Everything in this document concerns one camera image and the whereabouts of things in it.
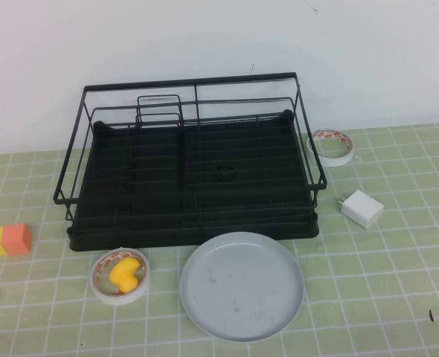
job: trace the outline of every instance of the dish rack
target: dish rack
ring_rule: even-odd
[[[54,202],[74,251],[198,245],[314,237],[326,186],[296,73],[260,74],[85,87]]]

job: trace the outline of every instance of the table surface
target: table surface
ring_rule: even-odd
[[[148,294],[117,308],[97,300],[87,276],[103,252],[69,249],[51,198],[65,151],[0,155],[0,225],[33,233],[29,254],[0,258],[0,356],[439,356],[439,125],[348,134],[356,154],[325,169],[321,233],[282,241],[302,267],[304,303],[283,332],[251,344],[212,338],[185,314],[178,282],[195,247],[143,250]],[[357,189],[385,205],[368,230],[336,203]]]

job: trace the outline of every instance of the white block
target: white block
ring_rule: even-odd
[[[365,228],[369,228],[382,215],[384,208],[361,190],[355,191],[342,203],[342,213]]]

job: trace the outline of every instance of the white plate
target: white plate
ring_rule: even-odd
[[[260,234],[208,240],[188,259],[180,296],[190,318],[228,341],[257,341],[281,331],[304,297],[304,277],[290,252]]]

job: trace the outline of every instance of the metal wire frame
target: metal wire frame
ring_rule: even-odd
[[[198,86],[209,86],[209,85],[214,85],[214,84],[228,84],[228,83],[249,83],[249,82],[254,82],[254,81],[270,81],[270,80],[285,80],[285,79],[294,79],[296,86],[297,86],[297,91],[295,93],[295,98],[292,99],[291,97],[267,97],[267,98],[241,98],[241,99],[228,99],[228,100],[199,100],[198,98]],[[194,87],[194,94],[195,94],[195,100],[191,100],[191,101],[182,101],[182,99],[180,98],[179,95],[177,94],[154,94],[154,95],[141,95],[137,97],[137,105],[135,106],[100,106],[100,107],[95,107],[93,108],[92,112],[89,112],[89,110],[87,109],[87,105],[86,105],[86,95],[89,92],[96,92],[96,91],[117,91],[117,90],[126,90],[126,89],[151,89],[151,88],[162,88],[162,87],[171,87],[171,88],[175,88],[175,87],[185,87],[185,86],[193,86]],[[158,99],[163,99],[163,98],[173,98],[175,101],[174,102],[167,102],[167,103],[154,103],[154,104],[141,104],[141,101],[144,100],[148,100],[151,98],[158,98]],[[312,191],[313,192],[313,197],[311,198],[312,201],[310,202],[310,205],[312,207],[315,207],[317,205],[317,194],[318,191],[321,189],[324,189],[327,186],[327,180],[325,178],[325,174],[323,171],[323,168],[321,166],[321,163],[318,159],[318,154],[317,154],[317,150],[315,148],[315,145],[313,143],[312,137],[311,137],[311,133],[310,133],[310,127],[307,121],[307,115],[304,109],[304,104],[303,104],[303,100],[302,100],[302,96],[301,96],[301,92],[300,92],[300,87],[298,84],[298,79],[295,73],[285,73],[285,74],[265,74],[265,75],[254,75],[254,76],[242,76],[242,77],[223,77],[223,78],[206,78],[206,79],[198,79],[198,80],[174,80],[174,81],[162,81],[162,82],[150,82],[150,83],[124,83],[124,84],[118,84],[118,85],[103,85],[103,86],[87,86],[84,88],[83,91],[83,95],[81,98],[81,102],[80,102],[80,107],[77,113],[77,118],[76,118],[76,122],[74,124],[74,130],[71,136],[71,140],[69,141],[69,145],[68,145],[68,150],[65,156],[65,160],[63,162],[63,166],[61,168],[61,172],[60,172],[60,179],[57,183],[56,186],[56,190],[54,192],[54,202],[58,205],[66,205],[67,207],[67,212],[66,212],[66,219],[73,221],[74,220],[74,214],[71,212],[71,206],[72,205],[77,205],[80,203],[80,197],[82,196],[82,192],[84,191],[85,187],[83,186],[85,184],[85,182],[82,183],[82,186],[80,188],[80,194],[78,197],[74,197],[74,192],[75,192],[75,188],[76,188],[76,184],[78,182],[78,178],[79,178],[79,174],[80,174],[80,166],[81,163],[83,161],[84,155],[85,155],[85,151],[86,151],[86,143],[87,143],[87,139],[89,137],[89,133],[94,134],[94,126],[92,124],[92,120],[94,117],[94,114],[97,111],[112,111],[112,110],[122,110],[122,109],[134,109],[136,112],[136,116],[135,116],[135,121],[133,122],[126,122],[126,123],[113,123],[113,124],[109,124],[110,127],[114,128],[114,127],[122,127],[122,126],[126,126],[127,128],[147,128],[149,126],[158,126],[158,125],[162,125],[162,126],[176,126],[179,128],[184,128],[184,127],[189,127],[189,126],[195,126],[196,127],[196,131],[197,131],[197,135],[198,135],[198,155],[199,155],[199,168],[198,168],[198,187],[197,190],[195,190],[193,192],[193,196],[190,197],[190,193],[183,193],[182,190],[185,186],[185,183],[183,182],[183,178],[185,176],[185,172],[181,171],[179,172],[178,175],[178,192],[177,193],[169,193],[169,195],[177,195],[180,198],[185,198],[186,196],[189,196],[189,198],[191,198],[193,200],[194,203],[194,207],[195,207],[195,212],[194,213],[181,213],[182,216],[188,216],[188,217],[196,217],[196,224],[198,226],[202,226],[203,222],[202,220],[202,214],[199,214],[200,212],[200,208],[199,206],[201,206],[201,200],[203,197],[207,196],[207,195],[211,195],[211,194],[221,194],[224,193],[224,191],[220,191],[220,192],[215,192],[214,190],[209,190],[208,189],[208,185],[202,182],[202,174],[208,173],[208,171],[203,171],[202,170],[202,158],[201,158],[201,154],[202,154],[202,141],[201,141],[201,137],[202,137],[202,126],[208,123],[224,123],[226,121],[232,121],[235,120],[236,122],[241,122],[241,121],[251,121],[251,120],[255,120],[257,123],[257,130],[259,133],[259,137],[261,137],[260,135],[260,122],[262,120],[266,120],[269,118],[273,118],[274,116],[279,115],[280,113],[257,113],[257,114],[253,114],[253,115],[235,115],[235,116],[228,116],[228,117],[216,117],[216,118],[201,118],[200,114],[199,114],[199,107],[201,105],[205,105],[205,104],[234,104],[234,103],[265,103],[265,102],[274,102],[274,101],[279,101],[279,100],[285,100],[287,102],[290,103],[291,109],[292,109],[292,115],[293,115],[293,119],[295,122],[294,126],[294,131],[297,132],[298,134],[295,135],[295,145],[296,145],[296,149],[297,149],[297,153],[298,153],[298,157],[299,160],[301,161],[301,169],[303,170],[303,176],[304,178],[307,177],[307,174],[309,176],[310,182],[308,182],[308,180],[306,179],[305,182],[300,186],[300,187],[295,187],[294,190],[308,190],[309,192]],[[298,122],[298,116],[297,116],[297,112],[296,112],[296,108],[298,103],[300,103],[301,106],[301,111],[302,111],[302,115],[304,118],[304,122],[305,122],[305,126],[307,128],[307,135],[310,138],[310,141],[312,143],[312,148],[313,148],[313,156],[314,159],[317,162],[317,166],[318,166],[318,171],[320,173],[320,176],[318,178],[317,182],[314,182],[313,179],[313,175],[311,172],[311,168],[310,168],[310,163],[308,161],[307,156],[305,155],[305,145],[304,145],[304,139],[300,130],[300,126],[299,126],[299,122]],[[192,118],[192,119],[186,119],[184,118],[183,115],[183,107],[185,106],[195,106],[196,107],[196,118]],[[168,109],[168,108],[173,108],[176,107],[178,112],[162,112],[162,113],[146,113],[143,110],[144,109],[154,109],[154,108],[163,108],[163,109]],[[65,173],[67,170],[67,166],[68,166],[68,162],[72,153],[72,149],[73,149],[73,145],[74,145],[74,140],[75,137],[77,135],[77,130],[80,124],[80,119],[81,119],[81,115],[82,115],[82,111],[84,111],[86,113],[86,116],[88,118],[89,121],[89,125],[86,131],[86,135],[84,137],[83,140],[83,148],[81,150],[81,154],[80,154],[80,160],[79,160],[79,164],[77,165],[77,169],[75,172],[75,176],[74,176],[74,183],[73,183],[73,187],[71,189],[71,194],[69,196],[66,196],[62,190],[62,184],[63,184],[63,179],[65,177]],[[175,120],[162,120],[161,122],[158,121],[153,121],[153,122],[146,122],[145,120],[142,120],[142,117],[146,117],[146,116],[156,116],[156,115],[172,115],[175,116],[176,119]],[[91,150],[91,154],[95,151],[95,145],[96,142],[93,142],[93,147]],[[260,149],[261,152],[264,152],[264,150],[270,149],[269,147],[265,147],[262,143],[262,141],[260,142]],[[184,158],[181,157],[181,155],[185,155],[185,148],[180,148],[180,156],[179,156],[179,160],[184,160]],[[122,160],[123,162],[125,162],[125,159],[128,155],[125,156],[119,156],[116,158],[116,160]],[[92,160],[89,157],[88,161],[87,161],[87,167],[86,167],[86,172],[89,171],[89,165],[92,164]],[[183,170],[184,167],[182,165],[178,165],[179,170]],[[138,169],[132,169],[131,167],[128,168],[130,169],[132,172],[130,173],[130,175],[135,175],[135,172],[137,172],[138,170],[142,170],[141,168]],[[266,175],[266,180],[267,180],[267,175],[268,175],[268,169],[266,169],[266,166],[263,162],[263,171],[264,174]],[[124,173],[122,171],[121,173],[121,180],[119,181],[118,184],[118,188],[116,190],[116,196],[115,196],[115,200],[116,202],[128,202],[131,201],[132,199],[135,199],[135,194],[134,195],[130,195],[127,198],[123,197],[121,195],[121,189],[120,189],[120,185],[121,185],[121,181],[122,178],[124,177]],[[291,192],[291,187],[287,187],[286,189],[282,189],[281,187],[270,187],[269,188],[270,193],[280,193],[281,190],[283,192]],[[229,189],[228,191],[230,194],[234,194],[234,189]],[[240,190],[241,193],[247,193],[248,189],[241,189]],[[142,199],[148,199],[149,194],[147,193],[142,193],[139,198]],[[89,197],[89,203],[107,203],[109,201],[112,200],[112,196],[110,195],[102,195],[102,196],[98,196],[98,197]],[[118,206],[116,207],[116,211],[115,211],[115,219],[122,218],[122,215],[118,212]],[[274,205],[272,204],[272,201],[269,200],[269,209],[271,212],[271,215],[273,215],[273,212],[279,212],[281,209],[284,211],[287,209],[287,207],[277,207],[275,208]],[[132,213],[130,213],[130,215],[128,215],[128,217],[131,218],[135,218],[135,216],[132,215]]]

